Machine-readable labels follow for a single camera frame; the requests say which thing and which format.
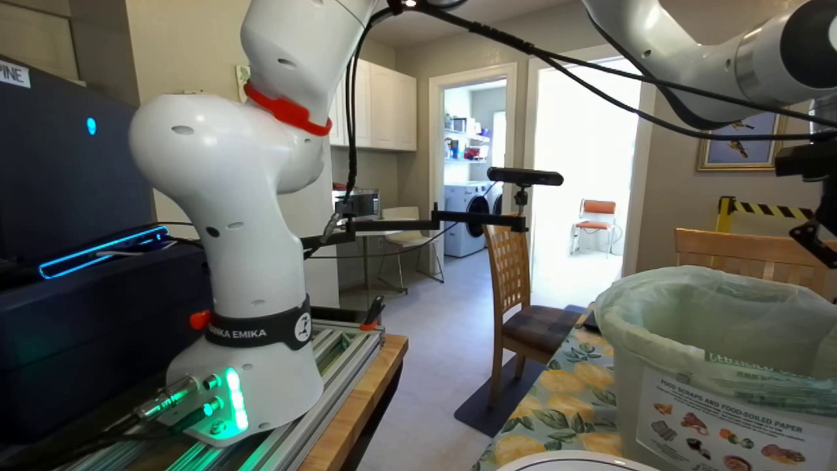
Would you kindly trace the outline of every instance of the chair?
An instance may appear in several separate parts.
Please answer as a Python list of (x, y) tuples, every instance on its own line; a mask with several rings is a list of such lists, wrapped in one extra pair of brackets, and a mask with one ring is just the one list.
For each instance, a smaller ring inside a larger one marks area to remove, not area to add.
[(525, 359), (548, 364), (580, 314), (531, 304), (528, 239), (504, 224), (487, 224), (495, 293), (491, 402), (503, 393), (503, 348), (519, 354), (516, 380)]
[[(418, 220), (418, 206), (385, 206), (383, 220)], [(438, 236), (421, 233), (421, 229), (388, 229), (388, 244), (397, 246), (394, 261), (397, 261), (397, 291), (409, 293), (409, 286), (404, 282), (404, 253), (428, 246)], [(438, 248), (431, 248), (438, 273), (428, 273), (438, 282), (445, 282), (445, 261)]]
[(595, 233), (599, 246), (599, 233), (608, 236), (608, 250), (616, 250), (617, 224), (616, 224), (617, 203), (601, 199), (580, 199), (580, 220), (572, 224), (572, 250), (580, 248), (580, 236)]
[(829, 297), (829, 269), (786, 236), (742, 236), (676, 227), (677, 263), (805, 286)]

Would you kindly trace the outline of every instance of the monitor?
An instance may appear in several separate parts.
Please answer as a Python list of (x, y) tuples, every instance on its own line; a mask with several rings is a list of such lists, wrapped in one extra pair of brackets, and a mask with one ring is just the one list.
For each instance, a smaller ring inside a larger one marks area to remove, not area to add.
[(134, 105), (0, 57), (0, 261), (31, 267), (151, 224)]

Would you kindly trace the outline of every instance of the red collar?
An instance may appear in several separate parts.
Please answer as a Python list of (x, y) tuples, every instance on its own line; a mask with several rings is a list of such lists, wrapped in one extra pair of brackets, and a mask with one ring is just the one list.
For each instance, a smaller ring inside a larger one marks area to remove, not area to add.
[(283, 119), (283, 122), (289, 122), (292, 127), (302, 127), (302, 131), (313, 134), (313, 135), (330, 135), (330, 131), (332, 131), (332, 119), (326, 119), (325, 125), (311, 122), (308, 108), (304, 108), (299, 101), (290, 101), (286, 96), (273, 100), (273, 96), (261, 93), (251, 83), (245, 83), (243, 91), (245, 91), (245, 96), (258, 101), (258, 108), (269, 110), (269, 116), (275, 116), (278, 119)]

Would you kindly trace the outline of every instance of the wooden chair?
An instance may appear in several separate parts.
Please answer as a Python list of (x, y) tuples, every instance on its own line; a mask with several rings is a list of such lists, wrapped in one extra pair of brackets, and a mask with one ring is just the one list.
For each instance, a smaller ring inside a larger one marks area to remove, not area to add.
[(829, 269), (789, 236), (742, 236), (676, 227), (677, 263), (805, 286), (829, 297)]
[(579, 314), (531, 305), (528, 282), (528, 239), (504, 224), (487, 227), (491, 293), (495, 293), (495, 354), (491, 354), (491, 402), (503, 393), (503, 348), (519, 354), (516, 376), (523, 373), (525, 359), (548, 364), (566, 334), (576, 326)]

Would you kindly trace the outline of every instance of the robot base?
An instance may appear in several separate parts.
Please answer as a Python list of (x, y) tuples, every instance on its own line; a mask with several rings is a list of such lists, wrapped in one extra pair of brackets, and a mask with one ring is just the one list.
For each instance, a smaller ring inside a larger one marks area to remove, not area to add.
[(311, 343), (224, 348), (207, 338), (185, 348), (167, 368), (177, 402), (159, 420), (213, 447), (236, 445), (304, 416), (323, 396)]

